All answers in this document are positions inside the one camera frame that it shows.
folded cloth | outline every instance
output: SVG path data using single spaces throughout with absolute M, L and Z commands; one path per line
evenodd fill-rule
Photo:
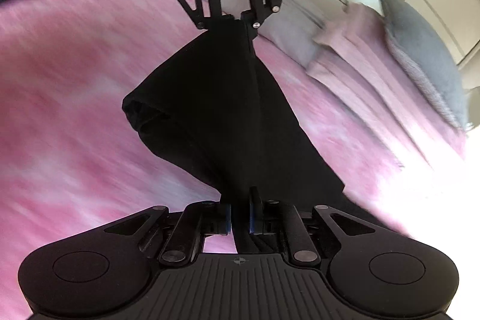
M 443 121 L 392 57 L 375 10 L 350 4 L 344 19 L 328 22 L 315 40 L 330 46 L 375 88 L 432 168 L 461 164 L 465 135 Z
M 381 225 L 343 194 L 275 79 L 250 51 L 246 25 L 230 20 L 183 47 L 123 101 L 144 144 L 216 188 L 248 218 L 249 189 L 299 210 L 327 204 Z M 235 234 L 237 250 L 255 251 Z M 267 249 L 259 245 L 257 251 Z
M 327 86 L 397 157 L 400 165 L 414 160 L 425 164 L 420 151 L 383 101 L 380 94 L 330 47 L 320 48 L 307 74 Z

triangular cutout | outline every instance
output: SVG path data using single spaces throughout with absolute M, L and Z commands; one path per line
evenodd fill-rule
M 129 219 L 123 223 L 106 228 L 104 231 L 108 234 L 131 236 L 137 232 L 143 224 L 145 224 L 145 222 L 148 220 L 148 217 L 148 214 L 141 214 L 133 219 Z
M 366 235 L 375 232 L 375 229 L 357 223 L 341 214 L 332 214 L 332 219 L 348 236 Z
M 185 0 L 185 2 L 187 2 L 188 6 L 193 10 L 195 11 L 197 9 L 197 4 L 195 2 L 195 0 Z

black cloth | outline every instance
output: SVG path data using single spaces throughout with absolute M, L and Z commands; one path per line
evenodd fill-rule
M 326 204 L 380 224 L 343 195 L 342 181 L 250 51 L 242 21 L 226 21 L 183 47 L 125 97 L 123 110 L 150 151 L 232 203 L 240 252 L 271 247 L 240 232 L 253 186 L 263 200 L 293 203 L 301 211 Z

pillow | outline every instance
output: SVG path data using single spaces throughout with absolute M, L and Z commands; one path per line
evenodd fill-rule
M 258 33 L 303 67 L 318 57 L 312 37 L 321 33 L 324 18 L 308 0 L 283 0 L 278 13 L 270 15 Z
M 467 101 L 457 67 L 437 32 L 403 0 L 380 0 L 387 45 L 432 107 L 452 126 L 465 129 Z

screw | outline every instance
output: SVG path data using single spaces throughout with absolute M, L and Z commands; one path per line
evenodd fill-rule
M 293 254 L 293 257 L 302 263 L 313 262 L 318 258 L 313 251 L 297 251 Z
M 165 262 L 181 262 L 185 259 L 185 254 L 181 251 L 171 250 L 164 253 L 162 259 L 165 260 Z

